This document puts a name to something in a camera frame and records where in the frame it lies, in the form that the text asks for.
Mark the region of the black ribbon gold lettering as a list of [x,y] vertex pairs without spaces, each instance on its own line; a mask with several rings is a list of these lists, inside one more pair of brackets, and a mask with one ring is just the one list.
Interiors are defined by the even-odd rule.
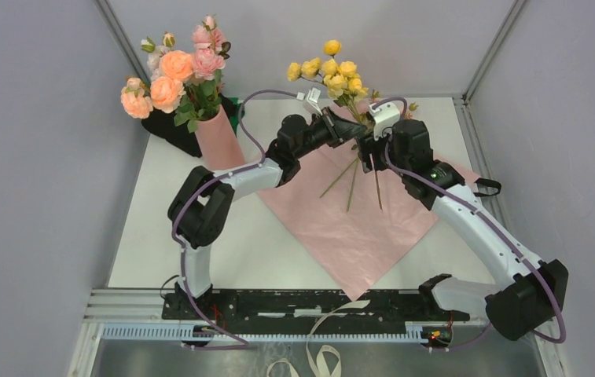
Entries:
[[478,189],[483,191],[475,192],[474,195],[479,198],[494,197],[501,193],[502,184],[499,181],[495,181],[488,178],[478,178],[475,181],[475,185]]

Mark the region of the purple wrapping paper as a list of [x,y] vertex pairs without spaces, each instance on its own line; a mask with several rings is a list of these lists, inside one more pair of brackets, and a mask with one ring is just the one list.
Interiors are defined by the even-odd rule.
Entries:
[[415,288],[440,273],[488,283],[483,263],[389,171],[365,174],[348,146],[305,157],[297,176],[260,199],[296,240],[264,271],[263,288]]

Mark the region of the orange rose stem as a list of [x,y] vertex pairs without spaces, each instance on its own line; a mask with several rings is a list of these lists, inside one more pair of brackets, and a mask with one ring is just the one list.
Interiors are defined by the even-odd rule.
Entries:
[[121,89],[120,102],[124,111],[134,119],[147,119],[158,111],[173,115],[175,126],[194,121],[197,111],[185,84],[177,79],[160,76],[151,84],[139,78],[129,78]]
[[160,59],[160,70],[170,79],[188,82],[193,78],[193,55],[181,50],[172,50]]

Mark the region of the pink cylindrical vase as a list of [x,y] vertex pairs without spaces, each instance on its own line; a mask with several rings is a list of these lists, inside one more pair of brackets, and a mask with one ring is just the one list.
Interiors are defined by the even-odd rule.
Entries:
[[228,170],[245,164],[236,134],[223,106],[212,119],[197,120],[196,139],[209,170]]

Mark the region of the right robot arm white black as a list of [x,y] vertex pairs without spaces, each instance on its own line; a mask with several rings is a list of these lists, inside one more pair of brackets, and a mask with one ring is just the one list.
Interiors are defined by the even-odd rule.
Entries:
[[472,288],[469,282],[446,278],[434,284],[417,300],[423,318],[438,320],[449,309],[469,304],[482,308],[508,340],[533,333],[547,342],[565,342],[567,267],[528,250],[486,210],[459,171],[434,157],[423,122],[400,120],[378,135],[366,131],[355,142],[364,167],[396,173],[407,193],[455,230],[494,280],[494,288],[481,298],[465,297],[464,291]]

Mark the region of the black cloth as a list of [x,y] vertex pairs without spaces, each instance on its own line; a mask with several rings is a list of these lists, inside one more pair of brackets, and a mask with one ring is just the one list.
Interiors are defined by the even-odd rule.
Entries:
[[[228,107],[228,97],[222,94],[220,94],[219,97],[222,100],[222,106],[226,113],[226,108]],[[159,110],[154,110],[150,112],[147,119],[141,120],[141,125],[150,134],[164,139],[170,145],[175,146],[186,154],[197,158],[202,156],[196,136],[190,133],[188,130],[179,130],[181,127],[178,129],[174,125],[174,113],[166,114]]]

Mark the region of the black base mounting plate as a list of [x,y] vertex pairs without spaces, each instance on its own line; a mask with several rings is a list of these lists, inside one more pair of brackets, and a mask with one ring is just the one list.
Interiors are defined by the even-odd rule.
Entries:
[[[467,313],[443,310],[435,300],[417,290],[369,290],[361,298],[368,300],[372,313],[405,321],[469,320]],[[211,289],[195,299],[206,317],[221,314],[230,320],[258,313],[293,313],[297,309],[319,309],[327,313],[351,300],[341,290],[235,290]]]

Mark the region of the pink flowers in vase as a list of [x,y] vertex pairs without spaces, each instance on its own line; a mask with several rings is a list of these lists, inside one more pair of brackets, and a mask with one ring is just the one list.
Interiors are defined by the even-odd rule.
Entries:
[[175,36],[167,31],[163,34],[160,44],[155,43],[149,36],[141,40],[141,50],[148,54],[147,66],[150,70],[152,81],[161,75],[161,59],[173,50],[175,43]]

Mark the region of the aluminium frame rail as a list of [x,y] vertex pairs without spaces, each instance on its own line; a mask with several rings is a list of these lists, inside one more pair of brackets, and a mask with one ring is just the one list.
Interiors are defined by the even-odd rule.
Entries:
[[497,165],[497,160],[492,156],[492,150],[487,137],[483,136],[476,114],[472,106],[461,97],[452,99],[457,121],[461,128],[465,147],[472,169],[483,178],[501,182],[501,191],[494,195],[483,197],[481,201],[485,208],[494,216],[500,225],[514,237],[512,221],[507,206],[507,195],[512,192],[511,182]]

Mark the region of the green cloth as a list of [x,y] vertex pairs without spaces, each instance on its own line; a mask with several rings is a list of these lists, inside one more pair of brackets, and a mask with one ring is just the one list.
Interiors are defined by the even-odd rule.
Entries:
[[237,135],[237,128],[239,125],[239,108],[240,103],[237,97],[228,97],[227,98],[228,107],[226,108],[226,114],[229,117],[230,125],[235,135]]

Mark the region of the pink rose stem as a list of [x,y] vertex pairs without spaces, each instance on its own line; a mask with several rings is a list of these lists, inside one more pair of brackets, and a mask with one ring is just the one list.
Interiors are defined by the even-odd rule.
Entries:
[[191,99],[197,120],[210,120],[219,113],[222,100],[222,70],[230,58],[231,44],[212,15],[207,15],[192,34],[193,78]]

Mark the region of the pink and yellow flower bouquet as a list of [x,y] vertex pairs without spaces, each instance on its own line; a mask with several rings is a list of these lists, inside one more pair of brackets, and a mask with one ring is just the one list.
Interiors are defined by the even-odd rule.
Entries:
[[355,100],[350,95],[342,95],[341,97],[338,97],[334,100],[334,104],[336,104],[339,108],[343,108],[343,113],[345,115],[350,115],[355,122],[363,124],[367,128],[367,130],[364,134],[364,137],[362,138],[363,149],[360,151],[359,143],[356,143],[351,147],[351,150],[358,151],[357,156],[329,184],[325,191],[320,195],[320,198],[324,197],[346,174],[346,172],[349,171],[349,169],[353,169],[353,177],[351,180],[351,185],[347,199],[346,212],[348,212],[352,204],[352,196],[354,194],[357,169],[358,167],[360,167],[365,173],[368,173],[370,171],[373,172],[378,206],[380,210],[383,210],[378,172],[380,168],[384,167],[384,163],[380,158],[380,146],[376,143],[377,140],[373,138],[375,134],[376,121],[370,115],[370,112],[376,109],[377,104],[379,106],[383,106],[385,103],[390,103],[392,101],[400,101],[403,103],[403,110],[401,110],[401,114],[399,117],[400,119],[412,119],[413,111],[419,108],[419,105],[416,102],[409,104],[407,100],[402,97],[385,98],[381,101],[380,93],[375,90],[372,91],[370,102],[361,98]]

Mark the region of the yellow flower stem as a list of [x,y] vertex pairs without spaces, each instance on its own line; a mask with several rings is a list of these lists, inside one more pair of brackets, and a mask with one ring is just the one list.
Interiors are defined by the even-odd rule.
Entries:
[[286,71],[287,80],[295,82],[303,79],[323,85],[328,97],[337,106],[347,109],[355,121],[371,129],[372,121],[365,114],[368,106],[380,99],[380,93],[364,84],[355,62],[346,60],[339,63],[336,60],[341,50],[339,40],[328,40],[323,46],[323,53],[329,57],[327,60],[315,57],[303,63],[292,62]]

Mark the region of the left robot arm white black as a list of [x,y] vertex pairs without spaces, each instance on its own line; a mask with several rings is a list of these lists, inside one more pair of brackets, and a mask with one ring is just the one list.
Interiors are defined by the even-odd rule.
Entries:
[[221,235],[234,201],[280,187],[300,170],[300,158],[327,145],[337,148],[362,136],[364,125],[343,119],[329,109],[310,122],[289,115],[260,161],[228,170],[194,168],[168,209],[172,237],[180,246],[180,308],[192,320],[205,318],[211,300],[211,245]]

